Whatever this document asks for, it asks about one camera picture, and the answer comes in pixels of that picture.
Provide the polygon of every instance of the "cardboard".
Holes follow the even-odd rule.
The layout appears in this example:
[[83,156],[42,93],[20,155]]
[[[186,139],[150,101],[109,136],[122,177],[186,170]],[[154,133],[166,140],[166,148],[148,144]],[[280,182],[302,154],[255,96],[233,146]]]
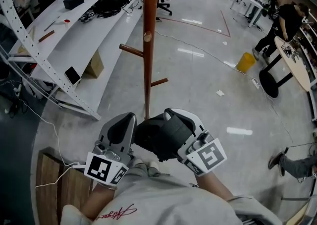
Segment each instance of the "cardboard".
[[104,64],[100,58],[98,50],[96,50],[95,54],[93,55],[88,66],[85,69],[85,73],[97,79],[103,71],[103,69]]

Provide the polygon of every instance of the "black shirt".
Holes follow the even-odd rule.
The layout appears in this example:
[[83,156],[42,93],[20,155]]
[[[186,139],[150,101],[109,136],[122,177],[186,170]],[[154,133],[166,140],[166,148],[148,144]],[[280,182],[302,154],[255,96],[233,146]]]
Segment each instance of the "black shirt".
[[303,18],[298,15],[294,5],[291,4],[280,6],[276,14],[278,14],[278,17],[273,23],[273,28],[278,28],[278,32],[276,32],[275,34],[283,37],[283,31],[281,25],[279,24],[279,17],[282,17],[285,20],[288,40],[291,40],[301,27]]

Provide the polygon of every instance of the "yellow trash bin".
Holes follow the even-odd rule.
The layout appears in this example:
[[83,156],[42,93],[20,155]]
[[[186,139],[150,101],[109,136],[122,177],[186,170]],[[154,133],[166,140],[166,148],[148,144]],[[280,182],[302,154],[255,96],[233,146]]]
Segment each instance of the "yellow trash bin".
[[243,53],[242,57],[240,58],[239,63],[237,64],[237,70],[246,73],[249,68],[254,65],[256,59],[250,53]]

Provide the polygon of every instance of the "round table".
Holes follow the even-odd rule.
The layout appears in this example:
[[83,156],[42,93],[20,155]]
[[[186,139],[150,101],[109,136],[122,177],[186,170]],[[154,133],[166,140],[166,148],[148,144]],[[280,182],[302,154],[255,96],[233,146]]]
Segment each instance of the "round table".
[[[283,48],[290,46],[289,43],[283,41],[279,37],[275,37],[274,41],[279,51],[279,55],[265,69],[260,71],[260,74],[259,74],[260,82],[265,92],[269,96],[276,98],[278,96],[278,88],[282,86],[285,82],[287,82],[293,76],[306,92],[310,91],[311,83],[310,83],[308,73],[306,71],[306,68],[302,60],[298,57],[295,57],[295,61],[294,61],[292,57],[288,57],[286,55],[286,53],[283,51]],[[290,70],[290,73],[287,74],[279,82],[276,82],[274,77],[268,71],[273,66],[275,66],[275,64],[281,58],[284,59],[286,65],[288,66]]]

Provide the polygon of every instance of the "wooden coat rack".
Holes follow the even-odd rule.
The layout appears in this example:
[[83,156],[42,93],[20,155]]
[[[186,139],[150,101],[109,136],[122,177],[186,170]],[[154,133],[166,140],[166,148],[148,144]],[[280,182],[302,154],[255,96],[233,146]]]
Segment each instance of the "wooden coat rack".
[[158,0],[143,0],[143,2],[143,52],[124,44],[120,44],[119,48],[143,58],[145,119],[149,119],[151,87],[167,82],[168,79],[164,78],[152,82],[154,34]]

